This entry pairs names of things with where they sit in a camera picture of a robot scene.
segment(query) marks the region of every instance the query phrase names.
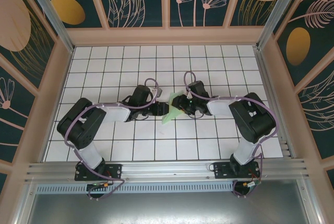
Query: gray metal floor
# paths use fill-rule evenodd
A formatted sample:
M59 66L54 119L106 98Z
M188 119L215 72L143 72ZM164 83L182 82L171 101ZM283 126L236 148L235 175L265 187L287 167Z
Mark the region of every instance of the gray metal floor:
M265 181L247 199L231 192L115 194L100 202L86 195L37 195L30 224L305 224L295 181Z

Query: white tiled floor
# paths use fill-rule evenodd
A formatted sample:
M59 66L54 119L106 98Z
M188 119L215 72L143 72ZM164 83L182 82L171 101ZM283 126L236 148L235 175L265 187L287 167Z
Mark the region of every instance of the white tiled floor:
M250 45L76 48L44 160L77 161L56 125L79 98L121 101L146 78L156 78L163 90L159 100L168 101L171 92L185 90L183 75L187 70L195 72L212 96L255 92L268 105ZM112 161L229 159L239 137L234 120L228 117L193 120L181 115L165 125L161 117L103 123L94 143L105 160ZM277 137L265 142L262 151L265 158L283 157Z

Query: purple cable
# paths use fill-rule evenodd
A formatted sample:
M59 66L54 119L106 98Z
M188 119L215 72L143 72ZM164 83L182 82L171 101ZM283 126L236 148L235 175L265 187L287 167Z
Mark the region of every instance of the purple cable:
M260 167L260 177L259 177L259 179L261 180L261 176L262 176L262 165L263 165L263 155L262 155L262 153L260 153L260 154L259 154L258 156L256 156L256 157L255 157L254 155L255 155L257 149L259 148L259 146L260 146L264 141L266 141L267 139L270 139L272 136L274 136L274 135L278 132L278 129L279 129L279 121L278 121L276 115L274 114L274 112L273 112L271 109L269 109L266 105L264 105L264 104L258 102L257 100L253 100L253 99L251 99L251 98L237 97L237 96L236 96L236 97L215 97L215 98L206 98L206 97L197 95L197 94L195 94L194 92L191 91L191 89L189 88L189 86L188 86L188 84L187 84L187 81L186 81L186 76L187 76L187 74L192 74L192 75L194 76L194 82L196 81L196 75L195 75L195 73L192 72L192 71L186 71L186 72L184 73L184 76L183 76L184 85L185 85L186 89L187 89L193 96L195 96L195 97L197 97L197 98L200 98L200 99L203 99L203 100L231 100L231 99L234 100L234 99L238 98L238 99L240 99L240 100L250 101L250 102L253 102L253 103L255 103L255 104L257 104L257 105L263 107L264 109L266 109L266 110L268 111L268 113L270 113L270 115L273 117L273 119L274 119L274 121L275 121L275 123L276 123L276 128L275 128L275 130L273 131L272 134L270 134L270 135L268 135L268 136L265 136L262 140L260 140L259 143L256 145L256 147L255 147L253 153L252 153L252 157L253 157L253 158L261 158L261 160L260 160L260 166L261 166L261 167ZM237 183L237 180L233 181L233 186L232 186L232 190L233 190L233 191L232 191L232 193L233 193L235 196L243 196L242 194L240 194L240 193L238 193L237 191L234 190L234 187L235 187L236 183Z
M156 89L158 90L159 89L159 84L157 83L157 81L155 79L152 79L152 78L148 78L145 80L145 85L146 85L146 82L148 80L153 80L155 83L156 83ZM111 177L107 177L107 176L104 176L104 175L101 175L99 173L96 173L93 169L91 169L82 159L80 153L78 152L78 150L75 148L74 145L71 145L67 142L67 139L68 139L68 135L69 133L71 132L73 126L75 125L75 123L78 122L78 120L81 118L81 116L83 116L86 112L88 112L89 110L91 110L92 108L96 108L96 107L104 107L104 106L107 106L107 107L123 107L123 108L128 108L128 109L143 109L143 108L146 108L146 107L149 107L150 105L152 105L156 98L158 96L158 93L156 92L156 94L153 96L152 100L147 103L146 105L143 105L143 106L140 106L140 107L131 107L131 106L128 106L128 105L123 105L121 103L106 103L106 104L94 104L94 105L91 105L87 108L85 108L81 113L79 113L79 115L73 120L73 122L70 124L69 128L67 129L66 133L65 133L65 136L64 136L64 142L65 142L65 145L70 147L70 148L73 148L74 149L74 153L75 155L78 157L78 159L80 160L80 162L93 174L103 178L103 179L106 179L108 181L121 181L121 184L118 185L117 187L115 187L111 192L107 193L107 194L104 194L103 196L100 197L100 199L102 198L106 198L108 197L109 195L111 195L113 192L115 192L120 186L122 186L124 184L124 180L123 179L116 179L116 178L111 178Z

